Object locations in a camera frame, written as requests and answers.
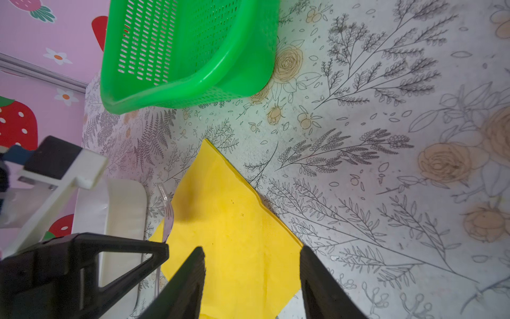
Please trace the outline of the green plastic basket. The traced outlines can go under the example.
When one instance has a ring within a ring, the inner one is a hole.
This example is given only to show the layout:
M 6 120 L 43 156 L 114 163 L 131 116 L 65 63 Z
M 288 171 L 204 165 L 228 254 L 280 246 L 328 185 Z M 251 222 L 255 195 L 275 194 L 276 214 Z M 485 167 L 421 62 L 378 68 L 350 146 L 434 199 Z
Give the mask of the green plastic basket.
M 250 97 L 274 70 L 278 1 L 112 1 L 105 109 L 187 108 Z

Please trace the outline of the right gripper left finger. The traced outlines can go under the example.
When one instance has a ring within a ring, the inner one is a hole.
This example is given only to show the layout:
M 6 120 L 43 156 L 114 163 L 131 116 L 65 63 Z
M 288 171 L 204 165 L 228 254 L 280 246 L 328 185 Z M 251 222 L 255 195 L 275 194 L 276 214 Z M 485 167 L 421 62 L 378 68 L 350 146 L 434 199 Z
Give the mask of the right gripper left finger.
M 197 246 L 139 317 L 199 318 L 205 277 L 205 252 Z

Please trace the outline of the yellow paper napkin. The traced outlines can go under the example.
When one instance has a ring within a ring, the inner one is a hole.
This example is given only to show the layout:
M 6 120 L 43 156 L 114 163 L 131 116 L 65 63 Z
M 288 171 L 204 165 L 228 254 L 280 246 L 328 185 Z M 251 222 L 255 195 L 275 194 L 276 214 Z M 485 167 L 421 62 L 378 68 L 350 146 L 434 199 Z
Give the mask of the yellow paper napkin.
M 302 242 L 204 140 L 171 202 L 175 221 L 162 271 L 170 279 L 205 253 L 202 318 L 275 318 L 299 291 Z

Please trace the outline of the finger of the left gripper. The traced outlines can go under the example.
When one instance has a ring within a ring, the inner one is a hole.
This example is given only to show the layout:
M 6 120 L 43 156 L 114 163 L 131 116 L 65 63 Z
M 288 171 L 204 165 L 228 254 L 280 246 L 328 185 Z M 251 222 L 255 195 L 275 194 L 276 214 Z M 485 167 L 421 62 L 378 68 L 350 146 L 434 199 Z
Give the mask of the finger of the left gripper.
M 103 252 L 150 258 L 101 287 Z M 100 318 L 168 257 L 165 243 L 93 233 L 37 243 L 1 261 L 1 317 Z

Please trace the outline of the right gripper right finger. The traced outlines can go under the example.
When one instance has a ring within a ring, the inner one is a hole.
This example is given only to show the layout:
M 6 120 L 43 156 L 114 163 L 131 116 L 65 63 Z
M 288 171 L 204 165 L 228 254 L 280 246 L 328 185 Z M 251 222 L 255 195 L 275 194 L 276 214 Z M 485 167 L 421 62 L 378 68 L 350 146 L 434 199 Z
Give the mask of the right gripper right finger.
M 307 318 L 367 318 L 308 246 L 300 252 L 300 280 Z

